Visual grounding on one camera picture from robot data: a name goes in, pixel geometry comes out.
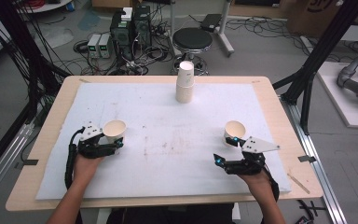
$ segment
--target black tape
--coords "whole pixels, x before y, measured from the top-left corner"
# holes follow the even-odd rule
[[[23,165],[37,165],[38,162],[39,160],[26,160]]]
[[[303,162],[303,161],[309,161],[311,162],[315,162],[316,159],[314,157],[310,157],[310,156],[302,156],[302,157],[298,157],[298,160]]]

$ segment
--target black pole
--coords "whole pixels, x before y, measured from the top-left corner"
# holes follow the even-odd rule
[[[302,68],[290,77],[273,84],[274,88],[276,87],[275,89],[277,89],[292,82],[287,92],[282,95],[282,99],[292,105],[296,104],[298,97],[304,91],[300,125],[305,134],[309,134],[308,118],[313,79],[330,52],[350,28],[357,15],[358,0],[346,0],[323,33],[315,49],[304,62]]]

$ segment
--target person's left hand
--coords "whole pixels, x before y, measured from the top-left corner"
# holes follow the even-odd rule
[[[103,157],[97,159],[87,159],[80,154],[77,154],[75,159],[74,169],[74,183],[81,185],[88,185],[97,171],[98,164],[103,160]]]

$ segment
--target white platform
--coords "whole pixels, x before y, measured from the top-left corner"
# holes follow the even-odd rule
[[[341,89],[336,83],[339,72],[347,65],[347,63],[324,63],[319,69],[318,76],[345,124],[351,128],[358,128],[358,98],[355,93]],[[358,67],[352,79],[358,82]]]
[[[238,147],[223,145],[225,124],[233,119],[247,128],[245,138],[272,142],[252,85],[196,84],[189,104],[174,95],[175,84],[82,84],[36,199],[60,199],[66,192],[63,173],[73,133],[89,121],[103,127],[112,119],[127,124],[124,147],[100,164],[86,198],[248,193],[242,180],[214,165],[213,154],[242,159]],[[281,192],[290,191],[278,152],[265,156]]]

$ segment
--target stool seat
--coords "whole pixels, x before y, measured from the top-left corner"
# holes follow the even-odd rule
[[[199,28],[184,28],[176,31],[172,37],[173,45],[182,52],[202,53],[212,45],[209,33]]]

